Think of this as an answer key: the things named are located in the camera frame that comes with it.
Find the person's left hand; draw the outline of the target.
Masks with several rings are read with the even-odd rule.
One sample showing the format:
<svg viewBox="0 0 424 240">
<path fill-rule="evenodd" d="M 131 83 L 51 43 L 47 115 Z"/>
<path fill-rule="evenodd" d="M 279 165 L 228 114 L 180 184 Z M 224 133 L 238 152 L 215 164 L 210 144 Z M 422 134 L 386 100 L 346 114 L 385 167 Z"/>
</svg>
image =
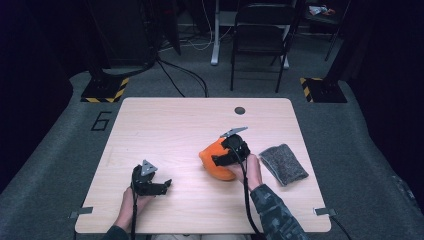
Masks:
<svg viewBox="0 0 424 240">
<path fill-rule="evenodd" d="M 132 224 L 134 205 L 137 205 L 136 216 L 139 216 L 143 209 L 153 199 L 154 196 L 134 195 L 132 189 L 128 187 L 123 193 L 120 211 L 114 222 L 114 226 L 118 226 L 123 230 L 128 230 Z"/>
</svg>

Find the grey fleece pouch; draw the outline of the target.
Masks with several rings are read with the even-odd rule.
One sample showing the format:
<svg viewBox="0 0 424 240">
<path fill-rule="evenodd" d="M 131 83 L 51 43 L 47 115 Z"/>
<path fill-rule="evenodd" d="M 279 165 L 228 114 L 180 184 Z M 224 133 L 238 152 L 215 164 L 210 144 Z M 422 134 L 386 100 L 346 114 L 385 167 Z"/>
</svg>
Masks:
<svg viewBox="0 0 424 240">
<path fill-rule="evenodd" d="M 283 187 L 309 176 L 287 144 L 269 147 L 259 156 L 264 166 Z"/>
</svg>

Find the grey tape strip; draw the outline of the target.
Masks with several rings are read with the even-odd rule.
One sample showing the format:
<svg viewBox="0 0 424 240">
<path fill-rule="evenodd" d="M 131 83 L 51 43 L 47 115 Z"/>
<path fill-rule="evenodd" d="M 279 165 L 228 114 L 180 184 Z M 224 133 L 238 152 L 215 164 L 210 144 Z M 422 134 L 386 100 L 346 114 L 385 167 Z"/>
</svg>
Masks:
<svg viewBox="0 0 424 240">
<path fill-rule="evenodd" d="M 84 214 L 91 214 L 93 211 L 93 207 L 81 207 L 75 211 L 72 211 L 68 218 L 69 219 L 76 219 L 78 218 L 79 215 L 84 215 Z"/>
<path fill-rule="evenodd" d="M 313 211 L 317 216 L 328 215 L 332 217 L 337 215 L 337 211 L 332 208 L 314 208 Z"/>
</svg>

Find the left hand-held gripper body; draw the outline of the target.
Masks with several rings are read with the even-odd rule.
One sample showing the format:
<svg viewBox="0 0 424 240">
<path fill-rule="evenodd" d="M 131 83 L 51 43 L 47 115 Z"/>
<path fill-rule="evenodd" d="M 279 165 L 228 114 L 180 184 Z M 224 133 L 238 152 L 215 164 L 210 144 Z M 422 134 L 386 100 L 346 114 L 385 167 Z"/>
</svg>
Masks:
<svg viewBox="0 0 424 240">
<path fill-rule="evenodd" d="M 157 168 L 144 160 L 132 172 L 131 187 L 139 196 L 153 196 L 161 194 L 161 185 L 152 182 Z"/>
</svg>

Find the white desk leg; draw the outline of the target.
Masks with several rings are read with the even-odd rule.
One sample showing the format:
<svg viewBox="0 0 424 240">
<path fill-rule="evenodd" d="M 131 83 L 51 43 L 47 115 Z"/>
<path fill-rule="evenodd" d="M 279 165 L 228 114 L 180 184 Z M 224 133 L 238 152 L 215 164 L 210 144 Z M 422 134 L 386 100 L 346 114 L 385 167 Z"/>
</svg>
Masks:
<svg viewBox="0 0 424 240">
<path fill-rule="evenodd" d="M 211 65 L 217 66 L 219 63 L 219 52 L 220 52 L 220 6 L 219 0 L 215 0 L 215 11 L 214 11 L 214 41 L 213 50 L 211 55 Z"/>
</svg>

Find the orange cloth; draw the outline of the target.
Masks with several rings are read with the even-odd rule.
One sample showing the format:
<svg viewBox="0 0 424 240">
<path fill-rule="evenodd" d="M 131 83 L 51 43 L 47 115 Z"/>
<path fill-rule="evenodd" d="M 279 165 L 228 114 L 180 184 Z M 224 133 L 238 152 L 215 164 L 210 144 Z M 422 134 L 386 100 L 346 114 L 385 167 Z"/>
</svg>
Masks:
<svg viewBox="0 0 424 240">
<path fill-rule="evenodd" d="M 228 154 L 229 150 L 222 146 L 224 140 L 224 137 L 218 138 L 199 153 L 199 158 L 205 170 L 212 177 L 221 181 L 232 181 L 236 178 L 236 175 L 223 166 L 217 166 L 213 161 L 214 157 L 221 157 Z"/>
</svg>

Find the black equipment cabinet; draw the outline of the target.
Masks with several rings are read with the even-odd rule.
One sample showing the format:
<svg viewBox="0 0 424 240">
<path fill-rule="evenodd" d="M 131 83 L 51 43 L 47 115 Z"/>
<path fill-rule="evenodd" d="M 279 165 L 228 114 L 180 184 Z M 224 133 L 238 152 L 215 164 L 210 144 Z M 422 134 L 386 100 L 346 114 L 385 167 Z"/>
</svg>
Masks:
<svg viewBox="0 0 424 240">
<path fill-rule="evenodd" d="M 111 67 L 148 67 L 154 62 L 142 0 L 88 0 Z"/>
</svg>

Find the small colourful clutter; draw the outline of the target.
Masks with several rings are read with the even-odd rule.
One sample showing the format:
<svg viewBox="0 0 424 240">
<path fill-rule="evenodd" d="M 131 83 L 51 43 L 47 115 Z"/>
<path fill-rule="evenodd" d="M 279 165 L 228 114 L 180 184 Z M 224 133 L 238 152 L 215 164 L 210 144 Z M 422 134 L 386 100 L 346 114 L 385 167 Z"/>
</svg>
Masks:
<svg viewBox="0 0 424 240">
<path fill-rule="evenodd" d="M 334 9 L 327 8 L 325 5 L 323 6 L 309 6 L 308 11 L 311 15 L 325 15 L 330 16 L 336 13 Z"/>
</svg>

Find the black folding chair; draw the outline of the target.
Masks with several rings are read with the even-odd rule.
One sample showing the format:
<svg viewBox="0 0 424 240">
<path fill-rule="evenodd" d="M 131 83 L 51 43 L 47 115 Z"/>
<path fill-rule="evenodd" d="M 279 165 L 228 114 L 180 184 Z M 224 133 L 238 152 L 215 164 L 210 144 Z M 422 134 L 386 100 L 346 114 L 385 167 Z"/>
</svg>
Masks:
<svg viewBox="0 0 424 240">
<path fill-rule="evenodd" d="M 280 69 L 275 92 L 279 91 L 284 64 L 290 50 L 297 9 L 289 4 L 252 3 L 235 16 L 231 52 L 230 90 L 234 89 L 237 55 L 272 56 Z"/>
</svg>

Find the black striped stand base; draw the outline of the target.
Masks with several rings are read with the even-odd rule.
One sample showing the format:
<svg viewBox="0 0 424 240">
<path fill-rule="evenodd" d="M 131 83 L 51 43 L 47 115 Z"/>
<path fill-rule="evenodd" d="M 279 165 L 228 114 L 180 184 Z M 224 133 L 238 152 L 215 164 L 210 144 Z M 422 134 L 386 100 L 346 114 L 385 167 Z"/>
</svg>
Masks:
<svg viewBox="0 0 424 240">
<path fill-rule="evenodd" d="M 346 103 L 347 99 L 337 83 L 327 83 L 321 78 L 301 78 L 305 98 L 310 103 Z"/>
<path fill-rule="evenodd" d="M 102 83 L 92 80 L 81 94 L 81 101 L 89 103 L 118 102 L 128 82 L 128 78 L 112 78 Z"/>
</svg>

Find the person's right hand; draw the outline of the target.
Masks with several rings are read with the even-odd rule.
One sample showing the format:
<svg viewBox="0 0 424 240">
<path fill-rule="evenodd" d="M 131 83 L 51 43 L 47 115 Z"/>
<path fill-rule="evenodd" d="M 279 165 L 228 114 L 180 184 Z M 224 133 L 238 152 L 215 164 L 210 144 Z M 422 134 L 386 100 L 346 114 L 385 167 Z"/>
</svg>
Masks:
<svg viewBox="0 0 424 240">
<path fill-rule="evenodd" d="M 247 182 L 249 191 L 253 191 L 263 184 L 259 159 L 256 155 L 250 154 L 242 164 L 232 164 L 227 166 L 236 178 L 241 182 Z"/>
</svg>

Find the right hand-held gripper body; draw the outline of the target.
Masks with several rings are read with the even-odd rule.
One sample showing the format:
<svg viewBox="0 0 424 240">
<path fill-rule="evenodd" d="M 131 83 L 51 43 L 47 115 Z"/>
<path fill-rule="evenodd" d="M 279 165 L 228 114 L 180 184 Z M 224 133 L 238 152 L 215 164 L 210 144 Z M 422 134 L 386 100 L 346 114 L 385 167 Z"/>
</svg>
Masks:
<svg viewBox="0 0 424 240">
<path fill-rule="evenodd" d="M 243 162 L 250 154 L 247 143 L 238 135 L 239 132 L 244 130 L 247 130 L 247 127 L 232 128 L 222 134 L 224 141 L 221 146 L 235 155 L 235 163 Z"/>
</svg>

